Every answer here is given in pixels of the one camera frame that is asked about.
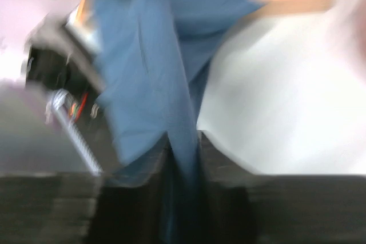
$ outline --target blue fabric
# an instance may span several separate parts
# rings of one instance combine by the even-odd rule
[[[225,32],[260,6],[251,0],[94,0],[104,49],[95,66],[107,84],[98,100],[120,161],[128,165],[165,133],[174,152],[162,224],[168,244],[201,243],[196,122],[209,62]]]

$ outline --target cloth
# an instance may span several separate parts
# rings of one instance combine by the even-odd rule
[[[225,32],[261,5],[254,0],[93,1],[103,48],[95,67],[107,85],[98,101],[120,161],[128,165],[168,133],[175,163],[162,239],[202,243],[196,121],[209,62]]]

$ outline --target blue garment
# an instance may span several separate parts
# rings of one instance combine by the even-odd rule
[[[165,133],[173,149],[162,238],[200,240],[197,117],[209,62],[222,36],[261,5],[253,0],[94,0],[103,52],[95,66],[120,161]]]

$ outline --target blue cloth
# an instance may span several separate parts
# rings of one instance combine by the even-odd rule
[[[209,62],[225,32],[261,5],[253,0],[93,4],[104,49],[95,66],[107,85],[98,100],[120,161],[128,165],[168,133],[175,165],[165,196],[162,239],[202,243],[196,122]]]

